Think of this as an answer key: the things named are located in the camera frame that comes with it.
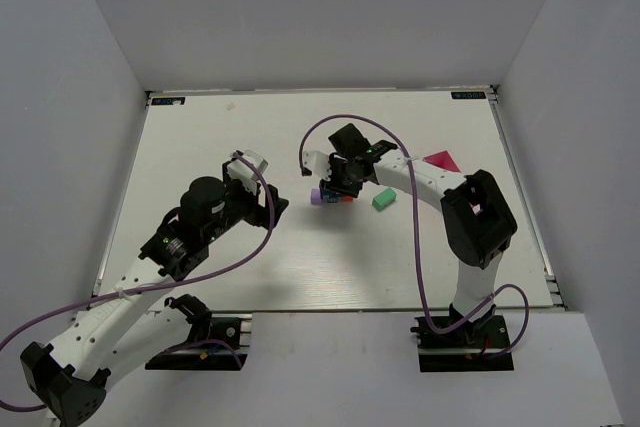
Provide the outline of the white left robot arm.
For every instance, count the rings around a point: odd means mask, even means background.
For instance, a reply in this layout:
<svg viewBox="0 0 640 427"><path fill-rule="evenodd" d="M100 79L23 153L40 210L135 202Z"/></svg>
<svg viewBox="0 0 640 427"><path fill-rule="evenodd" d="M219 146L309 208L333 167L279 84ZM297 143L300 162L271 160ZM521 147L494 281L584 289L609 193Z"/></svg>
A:
<svg viewBox="0 0 640 427"><path fill-rule="evenodd" d="M163 347L203 340L211 312L199 299L184 294L166 300L161 310L153 306L187 284L211 244L236 225L273 232L289 202L266 182L266 168L258 154L237 151L221 177L193 180L109 292L52 340L24 348L27 385L61 425L89 420L110 388Z"/></svg>

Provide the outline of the purple wood block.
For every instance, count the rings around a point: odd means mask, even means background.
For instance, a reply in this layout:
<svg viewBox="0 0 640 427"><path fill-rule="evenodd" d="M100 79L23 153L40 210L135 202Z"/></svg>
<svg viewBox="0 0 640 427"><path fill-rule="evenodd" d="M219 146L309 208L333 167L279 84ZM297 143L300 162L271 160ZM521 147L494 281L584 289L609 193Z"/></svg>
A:
<svg viewBox="0 0 640 427"><path fill-rule="evenodd" d="M321 191L319 189L312 189L310 194L310 202L312 205L319 206L323 203Z"/></svg>

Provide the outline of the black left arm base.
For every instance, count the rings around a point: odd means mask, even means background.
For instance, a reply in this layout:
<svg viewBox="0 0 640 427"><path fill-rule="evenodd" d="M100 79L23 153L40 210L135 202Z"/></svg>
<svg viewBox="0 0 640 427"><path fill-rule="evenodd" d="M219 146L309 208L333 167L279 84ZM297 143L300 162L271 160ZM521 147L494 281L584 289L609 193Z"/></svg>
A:
<svg viewBox="0 0 640 427"><path fill-rule="evenodd" d="M185 340L152 357L147 371L239 372L249 354L247 316L218 315L190 294L168 297L164 306L188 325Z"/></svg>

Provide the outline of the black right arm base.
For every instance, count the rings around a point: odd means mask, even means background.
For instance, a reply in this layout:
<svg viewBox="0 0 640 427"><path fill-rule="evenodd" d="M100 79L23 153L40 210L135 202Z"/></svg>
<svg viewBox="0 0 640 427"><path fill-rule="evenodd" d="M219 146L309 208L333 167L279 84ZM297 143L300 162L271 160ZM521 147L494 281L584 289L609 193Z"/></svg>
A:
<svg viewBox="0 0 640 427"><path fill-rule="evenodd" d="M447 334L435 333L424 317L416 317L410 332L417 340L422 373L509 372L514 370L505 319L495 315L471 337L463 328Z"/></svg>

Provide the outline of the pink plastic box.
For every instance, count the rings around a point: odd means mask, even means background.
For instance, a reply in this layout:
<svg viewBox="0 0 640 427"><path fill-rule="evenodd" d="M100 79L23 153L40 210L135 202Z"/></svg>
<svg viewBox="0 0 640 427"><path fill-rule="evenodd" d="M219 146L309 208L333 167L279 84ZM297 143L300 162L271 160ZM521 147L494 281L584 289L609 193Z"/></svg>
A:
<svg viewBox="0 0 640 427"><path fill-rule="evenodd" d="M459 172L460 168L454 161L453 157L447 150L436 152L434 154L427 155L423 158L423 161L441 169Z"/></svg>

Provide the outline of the green wood block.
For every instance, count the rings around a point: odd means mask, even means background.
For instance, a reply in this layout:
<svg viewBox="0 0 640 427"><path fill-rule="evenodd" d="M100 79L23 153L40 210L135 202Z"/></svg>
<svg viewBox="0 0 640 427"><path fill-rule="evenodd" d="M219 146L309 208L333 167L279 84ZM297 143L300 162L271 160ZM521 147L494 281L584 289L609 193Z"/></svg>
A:
<svg viewBox="0 0 640 427"><path fill-rule="evenodd" d="M388 208L396 201L397 194L392 188L386 188L372 199L372 206L378 212Z"/></svg>

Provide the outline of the dark blue long block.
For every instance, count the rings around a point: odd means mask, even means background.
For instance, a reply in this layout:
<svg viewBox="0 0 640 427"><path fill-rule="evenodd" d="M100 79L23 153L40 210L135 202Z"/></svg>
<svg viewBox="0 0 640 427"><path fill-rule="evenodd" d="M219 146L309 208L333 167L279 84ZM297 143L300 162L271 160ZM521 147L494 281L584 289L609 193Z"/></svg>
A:
<svg viewBox="0 0 640 427"><path fill-rule="evenodd" d="M340 202L343 202L342 201L343 197L349 196L346 194L342 194L342 193L338 193L338 192L334 192L326 189L321 189L320 191L322 194L323 203L340 203Z"/></svg>

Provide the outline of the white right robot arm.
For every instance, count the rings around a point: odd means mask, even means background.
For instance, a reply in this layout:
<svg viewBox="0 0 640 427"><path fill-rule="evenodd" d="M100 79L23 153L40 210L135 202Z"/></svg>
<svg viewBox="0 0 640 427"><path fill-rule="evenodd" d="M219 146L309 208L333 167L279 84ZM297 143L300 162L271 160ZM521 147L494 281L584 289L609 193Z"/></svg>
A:
<svg viewBox="0 0 640 427"><path fill-rule="evenodd" d="M302 171L321 187L356 198L365 183L390 187L441 213L448 245L457 257L450 309L474 322L495 308L498 266L517 223L495 178L485 170L464 175L414 160L399 141L370 143L349 123L329 137L334 151L301 154Z"/></svg>

